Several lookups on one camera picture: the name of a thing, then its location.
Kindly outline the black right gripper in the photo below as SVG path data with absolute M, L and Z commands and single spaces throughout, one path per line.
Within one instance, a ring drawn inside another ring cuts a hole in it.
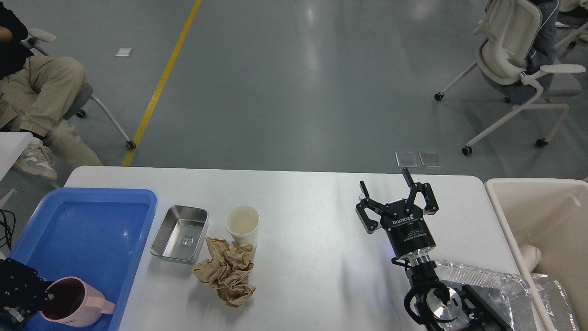
M 424 220 L 424 214 L 434 215 L 439 211 L 429 183 L 414 182 L 406 167 L 402 169 L 402 175 L 410 188 L 409 197 L 406 200 L 400 199 L 383 205 L 370 198 L 365 182 L 360 181 L 363 198 L 360 198 L 356 205 L 356 213 L 366 233 L 373 234 L 383 228 L 398 258 L 407 257 L 419 251 L 428 252 L 436 247 L 432 233 Z M 417 193 L 421 193 L 424 197 L 424 209 L 414 204 Z M 381 216 L 380 221 L 371 219 L 366 209 Z

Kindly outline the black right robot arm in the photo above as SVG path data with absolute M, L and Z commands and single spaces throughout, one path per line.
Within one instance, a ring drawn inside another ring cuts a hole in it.
M 410 318 L 428 331 L 441 331 L 443 325 L 464 316 L 458 331 L 510 331 L 512 327 L 470 285 L 451 288 L 441 282 L 429 257 L 435 241 L 425 215 L 439 211 L 429 183 L 415 182 L 407 168 L 402 175 L 410 189 L 405 199 L 382 204 L 372 199 L 365 182 L 359 182 L 362 197 L 356 213 L 368 234 L 384 229 L 395 256 L 391 263 L 401 266 L 410 289 L 403 306 Z

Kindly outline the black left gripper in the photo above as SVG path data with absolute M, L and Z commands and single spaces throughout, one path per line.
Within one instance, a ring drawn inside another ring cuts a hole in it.
M 30 318 L 38 308 L 51 303 L 48 291 L 52 283 L 39 283 L 37 270 L 12 258 L 1 260 L 1 316 Z

